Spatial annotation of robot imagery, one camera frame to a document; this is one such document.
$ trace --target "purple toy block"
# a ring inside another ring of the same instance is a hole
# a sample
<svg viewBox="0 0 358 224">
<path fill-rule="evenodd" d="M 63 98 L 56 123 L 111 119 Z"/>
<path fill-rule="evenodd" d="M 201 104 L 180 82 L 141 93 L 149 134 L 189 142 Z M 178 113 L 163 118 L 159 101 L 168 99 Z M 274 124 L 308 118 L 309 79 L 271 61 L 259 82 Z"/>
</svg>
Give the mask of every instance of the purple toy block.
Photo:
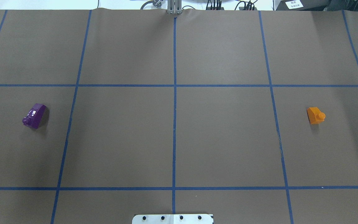
<svg viewBox="0 0 358 224">
<path fill-rule="evenodd" d="M 41 121 L 42 115 L 44 115 L 45 109 L 45 105 L 35 104 L 33 108 L 31 108 L 27 116 L 23 118 L 23 124 L 27 127 L 37 129 Z"/>
</svg>

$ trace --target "metal plate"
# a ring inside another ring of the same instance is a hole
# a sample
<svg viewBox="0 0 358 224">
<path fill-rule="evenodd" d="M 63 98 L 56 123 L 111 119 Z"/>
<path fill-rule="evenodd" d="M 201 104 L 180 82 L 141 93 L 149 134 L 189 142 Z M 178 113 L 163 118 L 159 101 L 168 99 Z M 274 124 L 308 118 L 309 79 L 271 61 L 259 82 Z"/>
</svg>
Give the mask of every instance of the metal plate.
<svg viewBox="0 0 358 224">
<path fill-rule="evenodd" d="M 132 224 L 213 224 L 212 214 L 135 215 Z"/>
</svg>

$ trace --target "black cable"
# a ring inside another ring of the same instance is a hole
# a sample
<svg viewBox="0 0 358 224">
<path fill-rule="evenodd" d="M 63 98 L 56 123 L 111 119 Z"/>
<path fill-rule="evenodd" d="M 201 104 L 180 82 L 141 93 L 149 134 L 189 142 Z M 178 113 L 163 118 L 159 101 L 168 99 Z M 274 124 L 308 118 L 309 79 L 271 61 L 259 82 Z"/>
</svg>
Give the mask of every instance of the black cable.
<svg viewBox="0 0 358 224">
<path fill-rule="evenodd" d="M 353 10 L 352 10 L 352 11 L 354 11 L 354 10 L 356 9 L 357 4 L 358 4 L 358 0 L 357 0 L 357 2 L 356 2 L 356 3 L 354 3 L 354 8 L 353 8 Z"/>
<path fill-rule="evenodd" d="M 183 10 L 184 7 L 191 7 L 191 8 L 193 8 L 193 9 L 195 9 L 193 6 L 183 6 L 183 7 L 182 7 L 182 10 Z"/>
<path fill-rule="evenodd" d="M 252 10 L 252 2 L 248 2 L 248 4 L 247 4 L 247 9 L 244 9 L 244 10 Z"/>
<path fill-rule="evenodd" d="M 246 3 L 246 2 L 244 2 L 244 1 L 240 1 L 239 3 L 237 3 L 237 6 L 236 6 L 236 8 L 234 8 L 234 10 L 236 10 L 236 9 L 237 9 L 237 7 L 238 7 L 238 5 L 240 5 L 240 3 L 242 3 L 242 2 L 244 3 L 244 8 L 245 8 L 247 3 Z"/>
<path fill-rule="evenodd" d="M 207 10 L 207 9 L 208 9 L 208 4 L 209 4 L 209 2 L 211 2 L 211 5 L 212 5 L 212 1 L 211 1 L 211 0 L 208 0 L 208 1 L 206 2 L 206 7 L 205 7 L 205 10 Z"/>
<path fill-rule="evenodd" d="M 147 4 L 150 4 L 150 3 L 153 3 L 153 0 L 148 1 L 148 2 L 145 2 L 145 3 L 142 5 L 142 7 L 140 8 L 140 10 L 143 10 L 143 9 L 145 8 L 145 6 L 146 6 Z"/>
</svg>

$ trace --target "cable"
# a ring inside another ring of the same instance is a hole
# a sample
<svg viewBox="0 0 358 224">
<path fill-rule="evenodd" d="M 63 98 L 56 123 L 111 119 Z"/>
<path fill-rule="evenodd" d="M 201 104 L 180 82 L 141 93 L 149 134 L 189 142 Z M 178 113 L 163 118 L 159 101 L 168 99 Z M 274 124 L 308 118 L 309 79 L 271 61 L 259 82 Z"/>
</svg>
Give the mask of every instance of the cable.
<svg viewBox="0 0 358 224">
<path fill-rule="evenodd" d="M 212 5 L 212 1 L 211 1 L 211 0 L 208 0 L 208 1 L 206 2 L 206 7 L 205 7 L 205 10 L 207 10 L 207 9 L 208 9 L 208 4 L 209 4 L 209 2 L 211 2 L 211 5 Z"/>
<path fill-rule="evenodd" d="M 190 7 L 190 8 L 195 9 L 193 6 L 183 6 L 183 7 L 182 7 L 182 10 L 183 10 L 184 7 Z"/>
<path fill-rule="evenodd" d="M 237 7 L 238 7 L 238 5 L 240 5 L 240 3 L 244 3 L 244 8 L 243 8 L 243 10 L 250 10 L 250 11 L 252 11 L 252 10 L 255 10 L 255 2 L 254 3 L 252 3 L 251 1 L 249 1 L 249 2 L 246 2 L 246 1 L 239 1 L 239 3 L 237 3 L 237 6 L 236 6 L 236 8 L 234 8 L 234 10 L 237 10 Z"/>
<path fill-rule="evenodd" d="M 234 8 L 234 10 L 236 10 L 236 9 L 237 9 L 237 7 L 238 7 L 238 5 L 240 5 L 240 3 L 242 3 L 242 2 L 244 3 L 244 8 L 245 8 L 247 3 L 246 3 L 246 2 L 244 2 L 244 1 L 240 1 L 240 2 L 238 2 L 238 3 L 237 3 L 237 6 L 236 6 L 236 8 Z"/>
<path fill-rule="evenodd" d="M 354 10 L 356 9 L 357 4 L 358 4 L 358 0 L 357 0 L 357 2 L 356 2 L 356 3 L 354 3 L 354 8 L 353 8 L 353 10 L 352 10 L 352 11 L 354 11 Z"/>
<path fill-rule="evenodd" d="M 153 0 L 148 1 L 148 2 L 145 2 L 145 3 L 142 5 L 142 7 L 140 8 L 140 10 L 143 10 L 143 9 L 145 8 L 145 6 L 146 6 L 147 4 L 150 4 L 150 3 L 153 3 Z"/>
</svg>

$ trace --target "orange toy block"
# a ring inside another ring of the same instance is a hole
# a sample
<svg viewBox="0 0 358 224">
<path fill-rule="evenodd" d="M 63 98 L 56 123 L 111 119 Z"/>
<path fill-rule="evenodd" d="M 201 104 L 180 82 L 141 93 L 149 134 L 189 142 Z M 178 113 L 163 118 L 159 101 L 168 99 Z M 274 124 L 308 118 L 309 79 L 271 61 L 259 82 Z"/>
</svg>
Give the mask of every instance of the orange toy block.
<svg viewBox="0 0 358 224">
<path fill-rule="evenodd" d="M 325 119 L 325 114 L 317 107 L 309 107 L 307 115 L 309 116 L 310 124 L 319 124 Z"/>
</svg>

